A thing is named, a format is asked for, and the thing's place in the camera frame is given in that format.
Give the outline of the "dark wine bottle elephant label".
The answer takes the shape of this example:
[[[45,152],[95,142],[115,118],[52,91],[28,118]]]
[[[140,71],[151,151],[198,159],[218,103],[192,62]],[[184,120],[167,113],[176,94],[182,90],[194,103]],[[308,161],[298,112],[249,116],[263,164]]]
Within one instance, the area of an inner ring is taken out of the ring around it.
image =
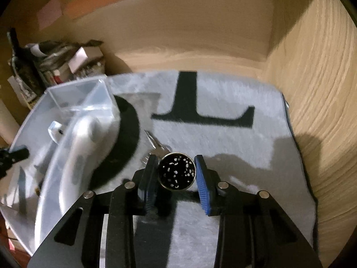
[[[32,54],[28,49],[19,45],[15,28],[8,29],[7,39],[12,49],[10,66],[25,99],[29,102],[41,97],[46,87],[33,62]]]

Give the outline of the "small white card box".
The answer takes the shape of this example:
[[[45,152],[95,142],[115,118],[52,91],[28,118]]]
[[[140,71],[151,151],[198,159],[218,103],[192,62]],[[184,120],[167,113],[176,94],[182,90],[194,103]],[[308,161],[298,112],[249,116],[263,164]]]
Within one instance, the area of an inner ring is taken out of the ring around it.
[[[103,56],[104,55],[99,47],[80,47],[75,55],[68,61],[68,66],[72,74],[75,74],[75,72],[89,62],[101,59]]]

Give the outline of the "silver key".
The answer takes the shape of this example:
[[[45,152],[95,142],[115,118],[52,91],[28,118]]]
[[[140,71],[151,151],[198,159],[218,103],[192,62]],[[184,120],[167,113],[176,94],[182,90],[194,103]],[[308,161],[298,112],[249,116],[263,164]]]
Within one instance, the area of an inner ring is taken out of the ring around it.
[[[169,146],[161,144],[148,130],[145,130],[148,142],[151,145],[151,149],[148,151],[147,155],[142,159],[144,164],[147,164],[150,155],[155,155],[159,160],[161,160],[165,155],[172,152]]]

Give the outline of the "clear plastic storage bin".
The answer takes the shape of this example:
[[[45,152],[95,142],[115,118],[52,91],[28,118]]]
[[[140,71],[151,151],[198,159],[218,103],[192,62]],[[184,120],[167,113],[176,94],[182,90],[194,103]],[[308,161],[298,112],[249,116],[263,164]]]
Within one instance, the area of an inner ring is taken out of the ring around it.
[[[1,189],[1,212],[29,254],[35,252],[64,215],[59,207],[60,181],[72,129],[85,115],[111,117],[100,148],[100,165],[112,150],[120,127],[120,111],[109,79],[104,75],[49,88],[25,119],[10,147],[10,151],[26,147],[30,156],[10,168],[5,178],[7,186]],[[59,144],[48,134],[54,120],[64,126]],[[26,174],[26,215],[19,213],[20,167]]]

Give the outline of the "black round keychain tag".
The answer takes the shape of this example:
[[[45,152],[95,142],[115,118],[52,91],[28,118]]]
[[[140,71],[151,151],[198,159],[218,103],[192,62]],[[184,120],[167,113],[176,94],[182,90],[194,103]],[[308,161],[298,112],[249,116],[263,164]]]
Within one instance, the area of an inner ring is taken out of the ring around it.
[[[195,182],[195,163],[183,153],[165,155],[160,160],[157,170],[160,184],[170,191],[185,191]]]

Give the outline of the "stack of books and papers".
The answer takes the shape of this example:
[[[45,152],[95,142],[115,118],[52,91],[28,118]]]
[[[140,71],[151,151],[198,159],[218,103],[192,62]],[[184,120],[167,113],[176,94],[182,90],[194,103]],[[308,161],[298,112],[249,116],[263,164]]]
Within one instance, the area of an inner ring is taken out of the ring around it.
[[[43,41],[36,44],[27,44],[32,54],[35,66],[46,87],[59,85],[72,80],[78,80],[72,74],[68,61],[80,47],[99,47],[102,41],[89,40],[86,43],[70,43],[62,41]]]

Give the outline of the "white handheld lint remover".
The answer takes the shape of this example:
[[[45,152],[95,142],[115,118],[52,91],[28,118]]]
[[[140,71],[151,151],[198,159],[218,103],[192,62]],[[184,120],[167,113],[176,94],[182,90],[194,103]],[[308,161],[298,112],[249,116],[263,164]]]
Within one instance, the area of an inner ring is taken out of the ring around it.
[[[93,171],[99,165],[102,141],[110,125],[111,117],[103,115],[85,115],[75,123],[59,186],[59,207],[62,214],[88,190]]]

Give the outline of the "grey mat with black letters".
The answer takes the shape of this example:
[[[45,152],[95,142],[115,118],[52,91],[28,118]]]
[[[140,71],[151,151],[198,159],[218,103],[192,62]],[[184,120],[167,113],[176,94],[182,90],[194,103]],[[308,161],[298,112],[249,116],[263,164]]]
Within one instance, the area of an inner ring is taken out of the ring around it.
[[[95,170],[90,187],[115,189],[143,166],[152,134],[171,151],[200,154],[207,167],[238,189],[265,189],[317,245],[316,199],[289,121],[274,86],[217,73],[154,71],[109,79],[121,114],[116,145]],[[138,267],[212,267],[218,217],[208,217],[196,186],[168,192],[163,215],[134,218]]]

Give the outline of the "white wall plug adapter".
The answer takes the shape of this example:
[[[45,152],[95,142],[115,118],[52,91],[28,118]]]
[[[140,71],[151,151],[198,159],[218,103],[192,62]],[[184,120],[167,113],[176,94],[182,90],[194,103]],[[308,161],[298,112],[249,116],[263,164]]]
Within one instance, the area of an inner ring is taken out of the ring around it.
[[[61,138],[64,135],[63,124],[61,124],[55,120],[52,121],[52,123],[48,127],[48,134],[51,137],[52,141],[54,141],[54,143],[59,144]]]

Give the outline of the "white bowl of pebbles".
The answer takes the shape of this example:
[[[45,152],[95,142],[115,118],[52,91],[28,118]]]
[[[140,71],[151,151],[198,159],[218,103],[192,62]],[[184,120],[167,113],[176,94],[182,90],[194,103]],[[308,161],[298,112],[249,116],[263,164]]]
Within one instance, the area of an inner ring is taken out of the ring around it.
[[[87,77],[98,76],[105,74],[105,60],[92,61],[82,67],[74,74],[76,79],[84,79]]]

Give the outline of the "pink sticky note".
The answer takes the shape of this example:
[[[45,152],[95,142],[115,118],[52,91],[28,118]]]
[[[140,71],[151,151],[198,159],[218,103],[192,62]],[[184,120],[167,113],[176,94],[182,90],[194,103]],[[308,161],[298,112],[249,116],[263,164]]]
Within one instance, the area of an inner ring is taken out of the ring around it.
[[[50,0],[48,3],[41,8],[37,14],[37,23],[39,30],[43,30],[51,26],[56,22],[61,16],[64,15],[64,6],[62,0]]]

